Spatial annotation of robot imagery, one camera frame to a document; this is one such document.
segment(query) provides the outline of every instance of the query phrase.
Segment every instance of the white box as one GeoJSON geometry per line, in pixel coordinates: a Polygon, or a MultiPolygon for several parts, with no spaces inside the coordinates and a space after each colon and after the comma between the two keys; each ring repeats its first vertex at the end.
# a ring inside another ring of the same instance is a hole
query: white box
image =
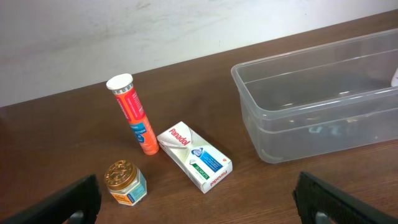
{"type": "Polygon", "coordinates": [[[157,140],[203,193],[232,172],[231,160],[182,121],[158,135],[157,140]]]}

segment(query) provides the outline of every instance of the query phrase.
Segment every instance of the container rim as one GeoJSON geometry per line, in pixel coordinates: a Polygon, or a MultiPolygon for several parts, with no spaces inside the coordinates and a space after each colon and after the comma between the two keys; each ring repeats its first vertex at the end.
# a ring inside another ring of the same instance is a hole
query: container rim
{"type": "MultiPolygon", "coordinates": [[[[249,90],[247,89],[247,87],[245,85],[246,83],[243,82],[243,80],[238,72],[239,68],[245,67],[248,65],[254,65],[256,63],[280,59],[280,58],[291,56],[291,55],[297,55],[297,54],[302,54],[305,52],[311,52],[314,50],[331,47],[333,45],[347,44],[350,42],[357,41],[358,39],[368,39],[368,38],[377,37],[377,36],[381,36],[381,35],[387,35],[387,34],[396,33],[396,32],[398,32],[398,28],[386,30],[386,31],[382,31],[382,32],[377,32],[374,34],[353,37],[350,39],[339,40],[336,42],[318,45],[318,46],[314,46],[314,47],[309,47],[306,49],[296,50],[296,51],[292,51],[292,52],[282,53],[279,55],[273,55],[270,57],[252,60],[250,62],[239,63],[232,67],[231,74],[232,74],[232,77],[233,77],[235,84],[238,88],[239,94],[246,95],[249,97],[249,99],[246,101],[246,103],[248,104],[250,110],[253,112],[253,115],[255,115],[256,117],[258,117],[260,119],[266,119],[266,120],[284,118],[286,116],[292,116],[292,115],[297,115],[297,114],[302,114],[302,113],[309,113],[309,112],[317,111],[317,110],[324,110],[324,109],[332,108],[332,107],[336,107],[336,106],[358,103],[358,102],[365,101],[365,100],[382,98],[382,97],[391,96],[391,95],[398,95],[398,86],[395,86],[395,87],[383,88],[380,90],[368,91],[365,93],[358,93],[358,94],[350,95],[350,96],[342,96],[339,98],[334,98],[334,99],[325,100],[325,101],[318,101],[315,103],[309,103],[307,105],[294,106],[291,108],[281,109],[281,110],[277,110],[277,111],[265,110],[265,109],[259,107],[257,105],[256,101],[254,101],[254,98],[252,97],[252,95],[250,94],[249,90]]],[[[395,50],[398,50],[398,49],[388,50],[385,52],[390,52],[390,51],[395,51],[395,50]]]]}

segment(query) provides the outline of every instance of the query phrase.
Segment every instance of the gold lid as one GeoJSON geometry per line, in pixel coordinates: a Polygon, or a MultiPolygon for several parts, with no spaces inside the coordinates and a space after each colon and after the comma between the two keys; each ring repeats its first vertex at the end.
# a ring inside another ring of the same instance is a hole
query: gold lid
{"type": "Polygon", "coordinates": [[[137,176],[137,167],[129,161],[117,161],[105,173],[105,184],[111,190],[123,190],[137,176]]]}

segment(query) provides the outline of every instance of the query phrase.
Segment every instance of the orange tube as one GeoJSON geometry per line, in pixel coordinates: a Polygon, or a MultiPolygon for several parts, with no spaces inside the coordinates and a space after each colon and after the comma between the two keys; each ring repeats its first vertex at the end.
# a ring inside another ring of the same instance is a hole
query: orange tube
{"type": "Polygon", "coordinates": [[[116,75],[106,87],[114,93],[144,153],[153,155],[159,151],[155,133],[132,85],[132,76],[127,73],[116,75]]]}

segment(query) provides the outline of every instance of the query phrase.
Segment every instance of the green label on box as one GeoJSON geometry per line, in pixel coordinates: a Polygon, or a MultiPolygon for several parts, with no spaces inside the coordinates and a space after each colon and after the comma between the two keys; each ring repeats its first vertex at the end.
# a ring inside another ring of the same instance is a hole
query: green label on box
{"type": "Polygon", "coordinates": [[[192,166],[199,172],[200,175],[202,175],[206,180],[209,179],[209,175],[203,169],[201,169],[198,164],[192,164],[192,166]]]}

